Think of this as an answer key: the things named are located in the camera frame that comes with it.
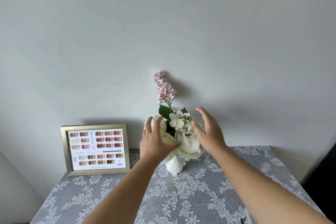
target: picture frame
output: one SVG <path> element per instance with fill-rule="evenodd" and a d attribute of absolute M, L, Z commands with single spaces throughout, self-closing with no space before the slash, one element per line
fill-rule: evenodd
<path fill-rule="evenodd" d="M 61 134 L 68 175 L 130 171 L 126 124 L 61 126 Z"/>

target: person's right arm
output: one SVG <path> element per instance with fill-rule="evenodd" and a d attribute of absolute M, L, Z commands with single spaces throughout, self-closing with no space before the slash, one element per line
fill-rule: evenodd
<path fill-rule="evenodd" d="M 203 147 L 216 159 L 249 213 L 258 224 L 332 223 L 304 201 L 262 174 L 233 152 L 224 141 L 217 120 L 204 108 L 196 108 L 205 131 L 192 122 Z"/>

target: person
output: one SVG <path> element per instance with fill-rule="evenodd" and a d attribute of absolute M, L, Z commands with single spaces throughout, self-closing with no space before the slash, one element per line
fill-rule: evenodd
<path fill-rule="evenodd" d="M 217 120 L 204 108 L 196 108 L 204 120 L 205 130 L 192 122 L 197 137 L 219 163 L 249 213 L 258 224 L 263 223 L 332 223 L 291 192 L 263 175 L 233 152 L 224 141 Z M 157 165 L 180 145 L 164 144 L 160 121 L 151 128 L 146 122 L 140 142 L 140 160 L 86 217 L 83 224 L 134 223 L 149 181 Z"/>

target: vase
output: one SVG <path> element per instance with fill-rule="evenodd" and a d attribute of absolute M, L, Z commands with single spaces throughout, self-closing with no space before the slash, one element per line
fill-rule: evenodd
<path fill-rule="evenodd" d="M 174 176 L 182 171 L 183 167 L 186 165 L 186 161 L 183 158 L 174 156 L 168 163 L 165 164 L 167 170 Z"/>

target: white paper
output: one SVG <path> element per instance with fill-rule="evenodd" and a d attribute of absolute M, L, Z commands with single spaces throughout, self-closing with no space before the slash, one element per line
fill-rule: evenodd
<path fill-rule="evenodd" d="M 105 135 L 105 132 L 120 131 L 121 135 Z M 96 135 L 96 132 L 103 132 L 104 135 Z M 124 153 L 124 138 L 122 135 L 122 129 L 98 129 L 98 130 L 80 130 L 80 131 L 68 131 L 71 162 L 73 171 L 84 171 L 84 170 L 99 170 L 99 169 L 116 169 L 116 168 L 126 168 L 125 164 L 125 153 Z M 97 142 L 97 138 L 103 138 L 104 141 Z M 115 144 L 122 144 L 121 147 L 115 147 Z M 103 145 L 104 148 L 99 148 L 97 145 Z M 107 144 L 113 144 L 113 147 L 106 147 Z M 114 154 L 113 158 L 107 158 L 107 154 Z M 123 154 L 123 157 L 116 158 L 116 154 Z M 104 158 L 98 158 L 98 155 L 103 155 Z M 113 164 L 107 164 L 107 160 L 114 160 Z M 105 161 L 105 164 L 98 164 L 98 161 Z"/>

